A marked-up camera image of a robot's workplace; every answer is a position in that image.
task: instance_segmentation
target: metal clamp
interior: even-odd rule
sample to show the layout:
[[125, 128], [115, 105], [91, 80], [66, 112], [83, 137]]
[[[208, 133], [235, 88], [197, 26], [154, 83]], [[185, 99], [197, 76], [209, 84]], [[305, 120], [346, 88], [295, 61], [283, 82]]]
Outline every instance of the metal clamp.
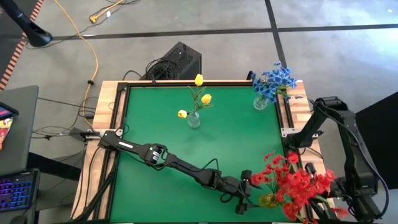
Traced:
[[119, 137], [123, 135], [122, 129], [88, 129], [87, 133], [92, 134], [87, 134], [86, 139], [101, 139], [106, 131], [114, 131]]
[[[299, 133], [299, 132], [301, 132], [301, 129], [299, 129], [299, 128], [281, 128], [280, 129], [280, 133], [282, 134], [283, 138], [286, 138], [286, 136], [288, 134], [295, 134], [295, 133]], [[312, 139], [317, 139], [318, 137], [319, 137], [319, 134], [315, 133], [312, 136]]]

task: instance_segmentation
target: keyboard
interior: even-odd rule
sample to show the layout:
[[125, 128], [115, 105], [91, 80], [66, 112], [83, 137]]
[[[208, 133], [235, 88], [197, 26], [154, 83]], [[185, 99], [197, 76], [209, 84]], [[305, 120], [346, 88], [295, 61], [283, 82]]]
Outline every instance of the keyboard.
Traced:
[[29, 208], [37, 171], [0, 177], [0, 212]]

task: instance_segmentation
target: gray floor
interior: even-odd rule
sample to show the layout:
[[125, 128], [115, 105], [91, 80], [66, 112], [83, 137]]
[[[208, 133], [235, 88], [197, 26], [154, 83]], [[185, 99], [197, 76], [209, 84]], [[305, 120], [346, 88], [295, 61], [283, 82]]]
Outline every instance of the gray floor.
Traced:
[[[393, 0], [271, 2], [278, 27], [398, 23], [398, 2]], [[60, 3], [80, 30], [91, 25], [90, 14], [107, 5], [105, 0], [60, 0]], [[54, 36], [75, 33], [51, 0], [44, 2], [37, 23]], [[124, 6], [104, 24], [92, 27], [85, 34], [270, 26], [263, 0], [142, 0]], [[281, 33], [280, 39], [288, 66], [295, 77], [304, 80], [310, 98], [337, 95], [357, 112], [398, 90], [398, 29], [287, 32]], [[119, 80], [127, 70], [144, 73], [148, 62], [163, 56], [178, 41], [203, 54], [203, 74], [209, 79], [243, 79], [249, 70], [261, 72], [278, 61], [271, 33], [91, 40], [98, 54], [99, 74], [90, 95], [98, 96], [103, 80]], [[90, 49], [80, 40], [47, 49], [25, 49], [7, 89], [38, 85], [41, 97], [79, 104], [94, 67]], [[39, 101], [35, 128], [69, 126], [76, 112], [70, 106]], [[87, 128], [81, 119], [76, 126]], [[325, 134], [320, 144], [326, 166], [343, 175], [344, 154], [338, 130], [330, 122], [322, 129]], [[31, 151], [52, 158], [71, 155], [82, 148], [81, 142], [70, 137], [51, 141], [33, 139], [31, 145]], [[65, 184], [59, 186], [59, 195], [71, 193], [73, 183]], [[398, 191], [392, 190], [390, 194], [392, 199], [383, 223], [395, 223], [393, 220], [398, 218], [395, 202]], [[376, 202], [382, 207], [383, 191]], [[45, 210], [41, 212], [40, 223], [65, 221], [69, 214], [70, 208], [65, 207]]]

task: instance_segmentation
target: green mat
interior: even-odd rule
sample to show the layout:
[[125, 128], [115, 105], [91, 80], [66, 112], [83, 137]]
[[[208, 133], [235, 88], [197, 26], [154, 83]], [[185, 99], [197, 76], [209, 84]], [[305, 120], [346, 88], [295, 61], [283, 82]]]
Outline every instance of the green mat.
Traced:
[[[138, 144], [159, 143], [179, 158], [203, 167], [217, 158], [223, 176], [240, 178], [243, 170], [261, 171], [265, 154], [282, 154], [275, 105], [263, 111], [253, 107], [250, 86], [208, 87], [214, 107], [200, 111], [201, 126], [189, 128], [177, 117], [190, 110], [187, 88], [132, 88], [124, 139]], [[258, 203], [268, 189], [252, 190]], [[119, 160], [111, 208], [112, 222], [286, 222], [281, 207], [254, 208], [235, 214], [238, 200], [221, 203], [222, 193], [201, 187], [193, 178], [171, 168], [156, 171], [125, 153]]]

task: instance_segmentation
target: yellow flower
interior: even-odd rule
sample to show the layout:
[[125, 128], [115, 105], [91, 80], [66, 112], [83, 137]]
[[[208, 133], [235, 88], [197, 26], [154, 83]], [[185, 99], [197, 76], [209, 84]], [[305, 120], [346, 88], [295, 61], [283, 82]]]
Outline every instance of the yellow flower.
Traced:
[[188, 115], [188, 113], [187, 113], [185, 110], [180, 110], [180, 111], [178, 112], [178, 116], [179, 116], [180, 118], [186, 118], [187, 115]]
[[195, 84], [201, 86], [203, 84], [203, 75], [198, 74], [195, 78]]
[[209, 104], [211, 101], [211, 95], [210, 94], [205, 94], [202, 98], [201, 98], [201, 102], [204, 104]]

